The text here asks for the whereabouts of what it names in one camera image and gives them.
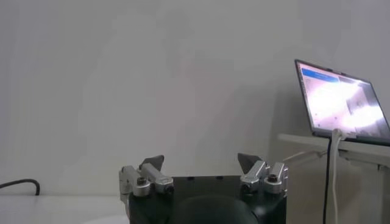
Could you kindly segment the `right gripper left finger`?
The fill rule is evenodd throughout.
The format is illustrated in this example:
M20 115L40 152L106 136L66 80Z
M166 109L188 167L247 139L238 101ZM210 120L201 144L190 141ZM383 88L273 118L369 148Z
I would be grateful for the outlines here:
M169 194L174 190L173 177L161 173L165 157L157 155L146 158L138 166L124 166L119 171L119 198L121 201L128 201L130 195L136 197L147 197L152 190L156 193Z

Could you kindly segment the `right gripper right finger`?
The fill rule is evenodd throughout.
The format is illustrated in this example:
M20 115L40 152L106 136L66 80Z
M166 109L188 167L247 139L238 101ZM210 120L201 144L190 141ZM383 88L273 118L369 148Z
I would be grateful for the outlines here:
M269 194L286 194L288 188L288 166L275 163L269 166L259 156L238 154L238 162L243 175L239 178L240 188L244 194L265 191Z

